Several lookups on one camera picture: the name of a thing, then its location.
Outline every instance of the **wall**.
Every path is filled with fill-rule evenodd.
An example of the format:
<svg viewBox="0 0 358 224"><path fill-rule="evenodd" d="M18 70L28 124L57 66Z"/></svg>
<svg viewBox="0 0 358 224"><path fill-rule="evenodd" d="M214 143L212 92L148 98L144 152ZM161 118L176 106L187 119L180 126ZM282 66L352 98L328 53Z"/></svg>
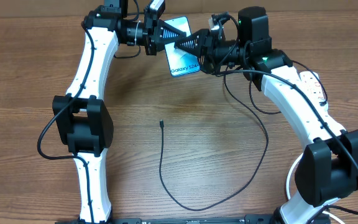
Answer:
<svg viewBox="0 0 358 224"><path fill-rule="evenodd" d="M138 0L140 10L150 0ZM268 11L358 10L358 0L166 0L166 13L236 12L248 6ZM86 15L103 0L0 0L0 17ZM129 11L135 4L129 0Z"/></svg>

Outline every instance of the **cable plug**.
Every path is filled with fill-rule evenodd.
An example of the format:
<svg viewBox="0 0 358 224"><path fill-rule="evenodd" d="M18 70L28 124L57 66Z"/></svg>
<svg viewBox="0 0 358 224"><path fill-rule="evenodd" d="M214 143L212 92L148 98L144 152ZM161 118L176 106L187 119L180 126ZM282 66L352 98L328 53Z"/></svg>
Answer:
<svg viewBox="0 0 358 224"><path fill-rule="evenodd" d="M160 128L161 128L161 129L164 128L164 120L160 120Z"/></svg>

